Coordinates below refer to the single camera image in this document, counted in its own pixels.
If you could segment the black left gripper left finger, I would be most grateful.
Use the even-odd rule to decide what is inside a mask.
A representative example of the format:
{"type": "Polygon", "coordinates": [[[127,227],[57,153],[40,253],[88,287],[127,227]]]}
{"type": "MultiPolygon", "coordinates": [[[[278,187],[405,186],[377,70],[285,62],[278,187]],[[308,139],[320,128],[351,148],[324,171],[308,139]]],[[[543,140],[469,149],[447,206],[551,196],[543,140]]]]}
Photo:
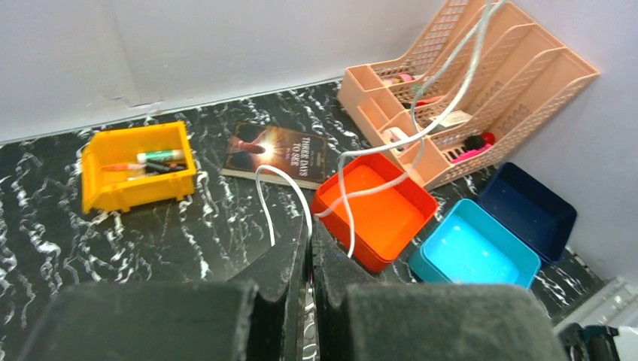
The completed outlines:
{"type": "Polygon", "coordinates": [[[308,227],[225,282],[81,284],[63,290],[21,360],[295,360],[308,227]]]}

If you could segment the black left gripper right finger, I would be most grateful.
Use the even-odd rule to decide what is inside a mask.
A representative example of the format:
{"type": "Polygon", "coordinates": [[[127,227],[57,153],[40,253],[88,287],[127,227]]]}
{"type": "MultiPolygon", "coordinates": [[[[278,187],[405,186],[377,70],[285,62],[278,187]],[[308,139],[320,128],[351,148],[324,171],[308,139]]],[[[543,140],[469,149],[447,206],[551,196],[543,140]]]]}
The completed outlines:
{"type": "Polygon", "coordinates": [[[510,285],[385,283],[322,223],[311,240],[323,360],[564,360],[542,305],[510,285]]]}

